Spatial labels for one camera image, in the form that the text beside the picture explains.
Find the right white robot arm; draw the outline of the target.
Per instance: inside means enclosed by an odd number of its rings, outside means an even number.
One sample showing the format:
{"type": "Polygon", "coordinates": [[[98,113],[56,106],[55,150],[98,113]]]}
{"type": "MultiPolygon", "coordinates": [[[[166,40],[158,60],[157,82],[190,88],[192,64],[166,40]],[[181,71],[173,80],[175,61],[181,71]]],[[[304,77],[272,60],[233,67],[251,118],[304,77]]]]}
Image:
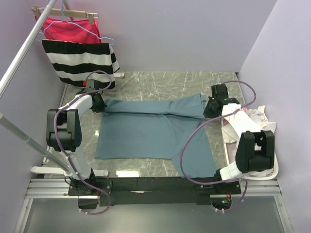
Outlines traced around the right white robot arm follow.
{"type": "Polygon", "coordinates": [[[228,130],[236,144],[233,156],[229,155],[224,145],[226,167],[219,170],[220,176],[213,182],[217,193],[223,194],[230,188],[229,179],[245,178],[248,180],[270,180],[277,176],[279,166],[275,154],[275,135],[271,130],[264,130],[243,110],[236,98],[228,95],[225,84],[211,88],[212,95],[204,110],[204,116],[220,119],[223,135],[228,130]]]}

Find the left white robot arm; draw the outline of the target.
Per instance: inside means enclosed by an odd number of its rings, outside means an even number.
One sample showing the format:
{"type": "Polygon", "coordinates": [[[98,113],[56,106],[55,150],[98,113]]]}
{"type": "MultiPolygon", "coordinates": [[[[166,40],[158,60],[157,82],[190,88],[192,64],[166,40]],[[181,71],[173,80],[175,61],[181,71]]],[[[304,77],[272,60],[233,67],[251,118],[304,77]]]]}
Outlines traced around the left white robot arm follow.
{"type": "Polygon", "coordinates": [[[46,141],[48,146],[61,153],[69,165],[68,175],[72,185],[79,185],[86,195],[96,192],[97,183],[93,169],[86,162],[80,148],[82,130],[80,117],[86,110],[102,113],[106,104],[101,96],[104,90],[99,81],[83,82],[84,89],[72,101],[59,109],[47,112],[46,141]]]}

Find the blue t shirt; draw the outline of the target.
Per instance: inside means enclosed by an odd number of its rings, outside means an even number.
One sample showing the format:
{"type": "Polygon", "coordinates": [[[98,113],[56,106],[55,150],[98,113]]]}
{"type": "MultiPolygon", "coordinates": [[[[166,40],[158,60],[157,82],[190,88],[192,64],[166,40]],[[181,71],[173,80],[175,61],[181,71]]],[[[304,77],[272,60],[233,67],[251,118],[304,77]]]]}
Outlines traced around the blue t shirt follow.
{"type": "Polygon", "coordinates": [[[206,98],[106,100],[96,159],[167,159],[180,176],[214,176],[215,165],[204,129],[206,98]]]}

